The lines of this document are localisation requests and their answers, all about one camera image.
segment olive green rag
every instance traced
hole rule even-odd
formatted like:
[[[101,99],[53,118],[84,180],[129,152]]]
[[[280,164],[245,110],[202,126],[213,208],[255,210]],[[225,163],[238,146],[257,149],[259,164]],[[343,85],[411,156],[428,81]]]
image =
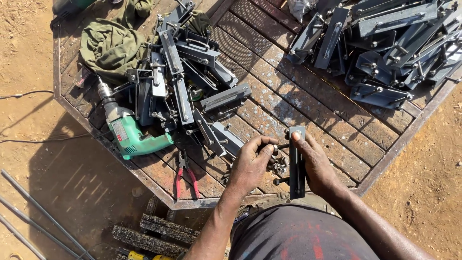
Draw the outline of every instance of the olive green rag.
[[[126,7],[112,20],[96,19],[82,32],[80,54],[86,66],[106,82],[120,85],[127,81],[128,68],[135,68],[138,60],[146,56],[145,36],[133,30],[140,19],[149,17],[152,0],[128,0]],[[193,11],[190,30],[201,35],[210,29],[210,20],[203,11]]]

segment dirt ground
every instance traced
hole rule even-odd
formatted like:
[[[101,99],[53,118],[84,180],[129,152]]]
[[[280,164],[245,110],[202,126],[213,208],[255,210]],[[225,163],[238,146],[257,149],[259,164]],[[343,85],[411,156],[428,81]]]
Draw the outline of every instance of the dirt ground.
[[[52,89],[51,6],[50,0],[0,0],[0,95]],[[462,159],[461,93],[462,84],[364,197],[397,229],[440,259],[462,259],[462,167],[457,166]],[[85,133],[50,93],[2,99],[0,107],[0,140],[41,140]],[[112,225],[136,228],[152,196],[89,137],[45,144],[0,141],[0,167],[85,248],[102,241],[118,246],[110,235]],[[65,241],[57,228],[4,178],[0,178],[0,195]],[[72,259],[3,205],[0,214],[48,259]],[[190,221],[197,224],[199,220]],[[9,259],[15,252],[24,259],[37,259],[0,225],[0,259]],[[112,259],[114,250],[101,245],[92,254],[99,260]]]

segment person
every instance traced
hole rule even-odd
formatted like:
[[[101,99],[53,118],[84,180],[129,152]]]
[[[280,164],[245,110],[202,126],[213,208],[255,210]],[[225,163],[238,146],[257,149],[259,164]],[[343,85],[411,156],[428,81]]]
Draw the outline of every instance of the person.
[[[241,215],[233,224],[243,199],[261,184],[273,145],[279,143],[257,136],[239,150],[229,182],[184,260],[223,259],[231,229],[230,260],[434,260],[343,185],[322,147],[305,136],[295,132],[291,138],[306,161],[308,186],[342,218],[283,203]]]

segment pile of metal brackets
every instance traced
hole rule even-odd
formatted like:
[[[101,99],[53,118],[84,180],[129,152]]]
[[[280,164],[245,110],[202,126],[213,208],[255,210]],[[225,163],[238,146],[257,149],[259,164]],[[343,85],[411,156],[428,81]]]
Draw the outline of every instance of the pile of metal brackets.
[[[462,64],[462,10],[448,0],[320,1],[290,45],[296,64],[346,75],[353,100],[401,111]]]
[[[217,57],[219,45],[210,31],[199,35],[187,23],[195,3],[175,0],[179,6],[169,15],[158,15],[154,32],[158,43],[149,43],[148,55],[136,69],[125,73],[128,82],[114,93],[135,93],[135,116],[141,126],[160,126],[167,133],[179,130],[212,153],[210,157],[236,156],[244,145],[228,131],[230,125],[210,123],[203,115],[224,107],[226,112],[243,105],[251,95],[247,83],[237,86],[236,76]]]

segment pliers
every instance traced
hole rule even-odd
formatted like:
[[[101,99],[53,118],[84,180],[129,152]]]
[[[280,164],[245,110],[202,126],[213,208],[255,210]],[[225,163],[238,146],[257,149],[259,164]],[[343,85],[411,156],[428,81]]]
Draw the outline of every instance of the pliers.
[[[188,165],[188,155],[186,154],[186,150],[183,150],[183,154],[181,151],[178,151],[178,162],[180,163],[180,169],[178,170],[178,174],[176,175],[176,199],[178,200],[181,196],[181,187],[180,187],[180,180],[181,176],[183,175],[183,168],[186,168],[194,187],[194,192],[196,194],[196,198],[199,198],[201,195],[199,194],[199,189],[197,188],[197,180],[196,176],[194,175],[193,171],[189,168]]]

